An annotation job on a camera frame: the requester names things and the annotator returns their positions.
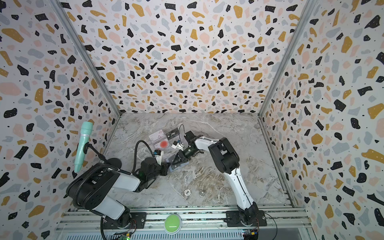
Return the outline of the black VIP credit card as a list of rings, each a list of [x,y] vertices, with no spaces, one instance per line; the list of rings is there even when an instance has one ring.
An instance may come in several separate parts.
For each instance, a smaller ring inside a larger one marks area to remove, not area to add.
[[[178,155],[174,155],[174,156],[170,157],[169,160],[170,160],[170,164],[171,164],[170,167],[171,167],[172,171],[174,171],[176,168],[178,168],[183,162],[181,157]]]

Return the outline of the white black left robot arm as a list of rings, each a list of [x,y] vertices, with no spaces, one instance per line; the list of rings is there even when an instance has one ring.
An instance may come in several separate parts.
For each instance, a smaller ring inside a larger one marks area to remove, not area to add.
[[[112,189],[140,193],[148,189],[159,176],[166,176],[170,163],[161,164],[146,158],[133,173],[112,165],[98,163],[75,179],[66,194],[77,209],[84,209],[114,221],[128,221],[130,210],[109,196]]]

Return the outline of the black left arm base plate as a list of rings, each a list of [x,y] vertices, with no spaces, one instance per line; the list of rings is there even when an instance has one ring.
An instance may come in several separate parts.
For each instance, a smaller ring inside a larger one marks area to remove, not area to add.
[[[117,220],[105,216],[101,222],[104,230],[137,230],[144,228],[146,218],[146,212],[124,212]]]

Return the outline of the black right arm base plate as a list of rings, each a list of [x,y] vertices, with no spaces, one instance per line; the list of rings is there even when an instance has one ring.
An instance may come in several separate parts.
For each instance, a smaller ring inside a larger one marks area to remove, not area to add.
[[[224,222],[228,227],[266,227],[267,220],[264,211],[246,213],[243,211],[226,211]]]

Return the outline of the red circle credit card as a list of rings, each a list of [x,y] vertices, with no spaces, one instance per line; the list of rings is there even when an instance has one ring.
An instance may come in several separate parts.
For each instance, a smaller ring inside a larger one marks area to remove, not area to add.
[[[169,142],[168,141],[161,141],[160,142],[160,148],[161,149],[165,149],[169,146]]]

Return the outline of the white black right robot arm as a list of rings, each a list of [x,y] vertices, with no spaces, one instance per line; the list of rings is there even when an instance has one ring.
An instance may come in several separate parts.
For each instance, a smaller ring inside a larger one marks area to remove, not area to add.
[[[173,166],[190,161],[196,154],[209,152],[216,168],[229,182],[237,201],[239,216],[245,224],[256,217],[259,208],[249,193],[240,170],[240,158],[227,138],[211,140],[189,131],[185,134],[188,146],[179,150],[172,161]]]

